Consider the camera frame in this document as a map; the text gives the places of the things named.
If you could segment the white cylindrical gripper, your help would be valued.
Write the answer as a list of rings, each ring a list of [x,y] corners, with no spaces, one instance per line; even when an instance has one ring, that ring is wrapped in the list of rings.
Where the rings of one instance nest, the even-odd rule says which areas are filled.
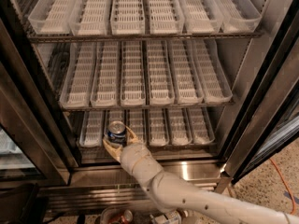
[[[130,127],[126,127],[127,147],[122,145],[113,146],[106,138],[103,139],[103,146],[110,156],[121,163],[121,167],[131,175],[142,189],[146,189],[151,180],[164,168],[157,162],[145,145],[136,144],[137,135]]]

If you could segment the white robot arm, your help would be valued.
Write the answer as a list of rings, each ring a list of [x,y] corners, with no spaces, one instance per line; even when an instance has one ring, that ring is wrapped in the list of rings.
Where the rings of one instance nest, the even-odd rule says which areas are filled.
[[[121,122],[108,126],[103,145],[163,213],[181,208],[201,213],[220,224],[299,224],[297,216],[199,189],[167,172]]]

